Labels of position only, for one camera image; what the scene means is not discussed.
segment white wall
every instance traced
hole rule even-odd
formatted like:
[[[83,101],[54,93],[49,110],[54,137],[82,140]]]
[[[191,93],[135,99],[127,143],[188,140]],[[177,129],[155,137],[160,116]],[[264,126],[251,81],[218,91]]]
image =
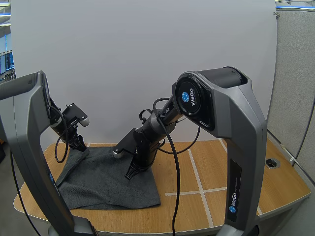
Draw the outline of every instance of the white wall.
[[[274,11],[274,0],[15,0],[15,70],[17,76],[43,70],[56,104],[74,102],[89,116],[90,125],[79,129],[86,142],[118,142],[141,126],[139,112],[170,96],[188,70],[237,67],[252,79],[267,116]],[[172,137],[193,140],[196,131],[185,120]],[[45,131],[42,147],[56,139]]]

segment wooden table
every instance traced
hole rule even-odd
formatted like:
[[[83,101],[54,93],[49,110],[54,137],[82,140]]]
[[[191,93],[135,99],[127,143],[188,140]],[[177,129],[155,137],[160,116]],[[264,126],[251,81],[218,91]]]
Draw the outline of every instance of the wooden table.
[[[181,150],[189,144],[175,143],[175,147]],[[181,168],[181,196],[175,224],[178,232],[209,235],[216,233],[224,223],[227,176],[225,145],[223,140],[198,141],[188,151],[178,155]],[[54,146],[50,145],[47,148],[45,157],[56,180],[64,164],[55,161]],[[98,146],[114,144],[90,144],[90,147]],[[163,148],[171,151],[169,144],[165,144]],[[64,145],[59,144],[59,159],[63,151]],[[278,159],[281,165],[277,169],[268,169],[265,166],[257,209],[257,215],[262,220],[292,209],[311,193],[295,169],[269,140],[266,158]],[[114,235],[113,232],[134,234],[171,232],[176,199],[174,157],[158,151],[152,170],[161,206],[137,210],[74,209],[71,210],[72,214],[88,218],[98,231],[111,232],[108,233],[110,235]],[[21,194],[29,215],[46,219],[25,184],[21,188]],[[23,212],[18,197],[14,200],[14,207]]]

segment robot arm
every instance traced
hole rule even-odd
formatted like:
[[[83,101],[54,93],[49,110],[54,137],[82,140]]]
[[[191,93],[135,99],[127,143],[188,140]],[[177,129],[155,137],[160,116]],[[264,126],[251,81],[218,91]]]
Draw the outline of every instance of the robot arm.
[[[168,132],[186,116],[227,142],[225,225],[218,235],[258,235],[256,210],[266,153],[266,121],[252,92],[251,80],[235,68],[190,71],[173,85],[173,94],[158,111]],[[139,129],[131,130],[116,146],[115,155],[134,154],[128,179],[148,169],[158,142],[165,137],[152,113]]]
[[[51,175],[40,146],[41,133],[51,125],[65,130],[51,112],[46,76],[42,71],[0,85],[0,138],[9,143],[21,174],[42,212],[51,223],[50,236],[97,235],[90,222],[71,214]],[[70,106],[63,112],[67,129],[73,128],[70,146],[83,148],[74,127],[87,122],[86,115]],[[186,72],[173,85],[173,94],[157,111],[167,132],[186,116],[212,135],[224,138],[228,151],[225,224],[218,235],[257,235],[255,213],[262,185],[266,151],[266,122],[252,93],[252,85],[240,71],[226,67]],[[134,158],[127,178],[154,162],[164,129],[152,113],[139,129],[132,129],[115,148],[116,157],[130,152]]]
[[[1,84],[0,138],[9,143],[25,183],[53,226],[49,229],[49,235],[97,235],[87,219],[71,214],[58,191],[41,149],[41,133],[49,125],[55,124],[51,122],[54,120],[51,106],[55,105],[50,103],[47,79],[42,71]],[[67,112],[66,109],[63,113],[69,124],[76,122],[75,117],[79,112],[71,109]],[[62,124],[53,128],[59,133],[64,131]],[[73,141],[70,146],[80,146],[75,141],[76,136],[69,135],[69,140]]]

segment gray cloth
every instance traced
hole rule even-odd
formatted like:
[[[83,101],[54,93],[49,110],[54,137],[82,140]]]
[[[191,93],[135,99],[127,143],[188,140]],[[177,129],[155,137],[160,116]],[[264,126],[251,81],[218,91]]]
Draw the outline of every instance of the gray cloth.
[[[113,147],[70,150],[56,181],[69,209],[139,209],[161,204],[151,168],[125,178],[132,156],[113,156]]]

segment wego logo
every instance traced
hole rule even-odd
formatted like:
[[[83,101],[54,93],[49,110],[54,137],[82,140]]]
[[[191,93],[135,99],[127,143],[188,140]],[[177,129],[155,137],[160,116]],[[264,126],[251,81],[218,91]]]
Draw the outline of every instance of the wego logo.
[[[229,210],[230,210],[232,213],[235,213],[235,212],[236,212],[235,203],[236,203],[236,193],[233,193],[233,195],[232,195],[232,203],[231,203],[232,206],[229,207]]]
[[[190,96],[191,96],[191,105],[192,106],[194,106],[194,105],[196,105],[195,104],[195,97],[194,97],[194,95],[193,95],[193,90],[192,90],[192,88],[190,89]]]

